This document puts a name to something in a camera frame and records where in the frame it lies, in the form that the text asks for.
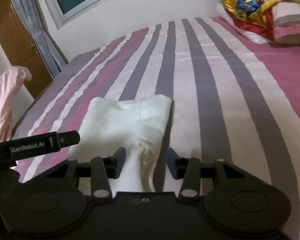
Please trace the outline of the white knit sweater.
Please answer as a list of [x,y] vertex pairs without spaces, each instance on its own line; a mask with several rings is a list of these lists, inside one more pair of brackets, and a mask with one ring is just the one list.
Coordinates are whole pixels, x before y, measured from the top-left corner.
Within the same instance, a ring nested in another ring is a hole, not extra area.
[[164,95],[128,101],[93,98],[79,128],[80,142],[70,147],[68,157],[88,163],[124,147],[126,161],[122,172],[118,179],[110,180],[113,194],[153,192],[153,174],[171,103]]

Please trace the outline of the brown wooden door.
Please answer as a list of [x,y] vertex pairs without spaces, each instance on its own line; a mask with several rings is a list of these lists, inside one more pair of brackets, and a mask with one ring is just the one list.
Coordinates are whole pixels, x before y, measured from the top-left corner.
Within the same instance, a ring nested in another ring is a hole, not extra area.
[[32,80],[25,87],[36,98],[52,82],[52,77],[10,0],[0,0],[0,44],[11,65],[30,71]]

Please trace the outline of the pink beige striped pillow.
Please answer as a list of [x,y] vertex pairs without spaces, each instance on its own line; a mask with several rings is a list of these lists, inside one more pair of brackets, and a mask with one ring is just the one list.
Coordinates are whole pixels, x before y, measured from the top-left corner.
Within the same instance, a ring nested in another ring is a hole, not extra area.
[[272,15],[274,42],[300,46],[300,4],[278,3],[272,8]]

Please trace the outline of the light pink hanging garment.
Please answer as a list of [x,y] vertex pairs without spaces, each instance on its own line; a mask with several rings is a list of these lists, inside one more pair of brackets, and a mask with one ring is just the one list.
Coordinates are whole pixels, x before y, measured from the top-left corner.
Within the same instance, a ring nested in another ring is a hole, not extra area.
[[11,66],[0,76],[0,142],[11,139],[13,129],[12,107],[24,82],[32,80],[30,71]]

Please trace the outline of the pink printed bed blanket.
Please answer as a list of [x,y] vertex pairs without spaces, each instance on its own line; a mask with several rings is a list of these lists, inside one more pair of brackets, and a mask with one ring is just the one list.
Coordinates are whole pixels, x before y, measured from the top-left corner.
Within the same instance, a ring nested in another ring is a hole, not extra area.
[[219,17],[213,17],[211,20],[239,39],[265,64],[300,118],[300,47],[256,44],[235,31],[225,20]]

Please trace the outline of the striped bed sheet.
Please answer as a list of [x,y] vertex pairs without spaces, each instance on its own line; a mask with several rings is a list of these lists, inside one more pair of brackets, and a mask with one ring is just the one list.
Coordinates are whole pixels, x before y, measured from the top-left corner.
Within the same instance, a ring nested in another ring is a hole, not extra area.
[[154,94],[173,101],[164,146],[224,159],[283,191],[292,204],[285,233],[300,239],[300,118],[265,64],[211,18],[141,29],[76,56],[13,136],[79,130],[93,98]]

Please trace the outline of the grey curtain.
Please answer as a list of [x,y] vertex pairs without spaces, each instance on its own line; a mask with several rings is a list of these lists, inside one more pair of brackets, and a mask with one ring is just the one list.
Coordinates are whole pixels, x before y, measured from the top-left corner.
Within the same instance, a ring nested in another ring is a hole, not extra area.
[[61,73],[66,62],[45,31],[35,0],[11,0],[11,3],[23,26],[34,40],[50,76],[54,79]]

